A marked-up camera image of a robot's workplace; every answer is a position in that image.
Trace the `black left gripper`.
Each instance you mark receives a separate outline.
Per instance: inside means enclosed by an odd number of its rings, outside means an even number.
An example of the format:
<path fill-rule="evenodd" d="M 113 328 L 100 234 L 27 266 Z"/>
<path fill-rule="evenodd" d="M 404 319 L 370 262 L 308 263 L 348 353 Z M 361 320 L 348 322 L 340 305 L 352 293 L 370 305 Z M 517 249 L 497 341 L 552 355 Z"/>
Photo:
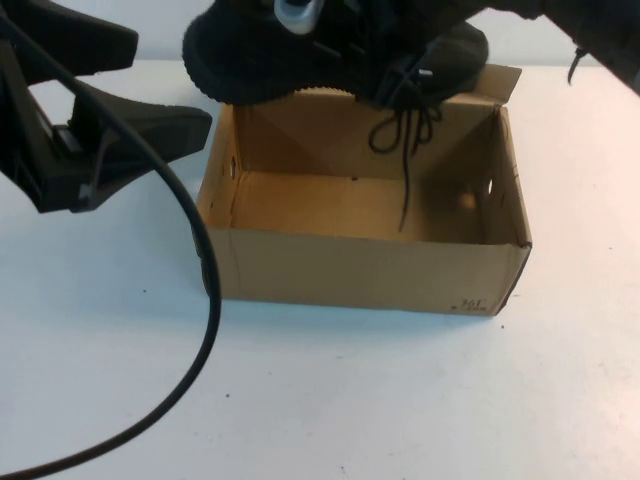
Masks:
<path fill-rule="evenodd" d="M 80 97 L 67 123 L 52 123 L 28 86 L 53 75 L 30 49 L 86 76 L 130 67 L 138 40 L 128 27 L 54 1 L 1 3 L 1 173 L 38 212 L 94 210 L 151 166 Z M 206 144 L 212 117 L 200 109 L 88 90 L 167 163 Z"/>

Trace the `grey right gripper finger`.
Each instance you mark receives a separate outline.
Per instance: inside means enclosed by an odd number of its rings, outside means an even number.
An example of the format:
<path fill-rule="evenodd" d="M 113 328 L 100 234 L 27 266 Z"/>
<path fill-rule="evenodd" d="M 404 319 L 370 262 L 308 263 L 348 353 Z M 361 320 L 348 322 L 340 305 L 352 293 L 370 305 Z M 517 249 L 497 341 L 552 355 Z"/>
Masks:
<path fill-rule="evenodd" d="M 274 14 L 289 32 L 303 36 L 316 27 L 321 14 L 321 0 L 275 0 Z"/>

